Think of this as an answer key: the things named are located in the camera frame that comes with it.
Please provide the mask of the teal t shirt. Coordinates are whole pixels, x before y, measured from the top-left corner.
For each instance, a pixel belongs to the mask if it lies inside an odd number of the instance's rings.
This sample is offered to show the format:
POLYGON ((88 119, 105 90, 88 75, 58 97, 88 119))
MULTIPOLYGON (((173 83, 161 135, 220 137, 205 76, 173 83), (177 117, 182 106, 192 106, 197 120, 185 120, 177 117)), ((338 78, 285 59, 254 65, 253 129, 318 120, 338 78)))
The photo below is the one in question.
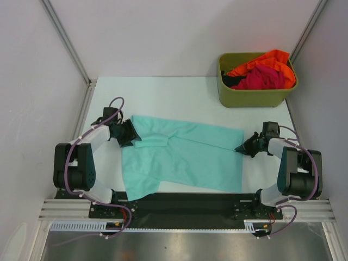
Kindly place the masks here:
POLYGON ((130 201, 161 182, 242 192, 244 131, 196 122, 133 115, 139 141, 122 149, 122 177, 130 201))

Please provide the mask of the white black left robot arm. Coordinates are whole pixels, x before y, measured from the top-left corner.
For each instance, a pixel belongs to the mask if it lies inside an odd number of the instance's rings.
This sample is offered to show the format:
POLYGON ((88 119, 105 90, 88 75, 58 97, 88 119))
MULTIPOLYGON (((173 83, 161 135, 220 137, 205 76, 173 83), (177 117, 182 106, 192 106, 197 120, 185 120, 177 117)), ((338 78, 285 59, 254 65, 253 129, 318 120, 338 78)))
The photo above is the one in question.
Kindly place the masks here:
POLYGON ((101 203, 101 211, 115 217, 120 211, 117 193, 97 180, 94 152, 111 139, 123 147, 133 146, 141 137, 130 119, 114 107, 103 108, 103 115, 91 124, 91 129, 76 140, 55 147, 53 183, 72 195, 86 196, 101 203))

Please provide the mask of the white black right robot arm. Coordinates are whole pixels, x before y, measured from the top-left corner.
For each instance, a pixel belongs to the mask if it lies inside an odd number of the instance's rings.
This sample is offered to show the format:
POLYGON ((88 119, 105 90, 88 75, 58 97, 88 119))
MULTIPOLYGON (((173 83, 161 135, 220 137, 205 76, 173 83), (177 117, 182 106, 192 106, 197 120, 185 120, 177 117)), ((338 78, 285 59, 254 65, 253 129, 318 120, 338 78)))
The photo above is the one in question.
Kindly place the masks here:
POLYGON ((260 133, 255 132, 235 151, 251 158, 260 152, 280 159, 277 182, 256 192, 257 201, 251 204, 251 213, 264 218, 270 207, 276 207, 289 201, 308 201, 318 198, 323 189, 322 154, 308 150, 299 144, 299 137, 282 138, 281 129, 293 134, 296 132, 277 122, 264 122, 260 133))

